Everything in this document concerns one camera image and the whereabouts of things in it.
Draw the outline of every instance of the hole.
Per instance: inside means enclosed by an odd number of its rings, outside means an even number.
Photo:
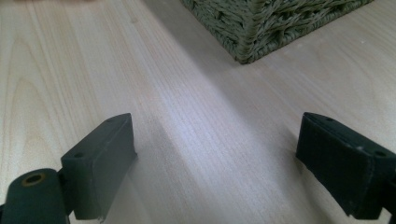
[[[30,186],[36,185],[36,184],[40,183],[41,181],[43,181],[44,177],[45,177],[45,175],[43,173],[29,175],[22,180],[22,185],[24,187],[30,187]]]
[[[376,151],[375,155],[379,156],[379,157],[386,157],[387,156],[387,154],[383,153],[382,151]]]
[[[79,152],[76,155],[74,155],[75,158],[81,158],[83,156],[84,156],[84,153],[82,153],[82,152]]]

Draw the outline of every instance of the wicker basket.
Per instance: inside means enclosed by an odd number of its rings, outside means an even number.
[[[252,63],[373,0],[181,0],[240,63]]]

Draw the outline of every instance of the wooden table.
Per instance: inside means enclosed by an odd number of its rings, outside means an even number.
[[[1,0],[0,202],[131,113],[138,160],[106,223],[365,223],[295,150],[310,111],[396,151],[395,11],[376,0],[240,65],[178,0]]]

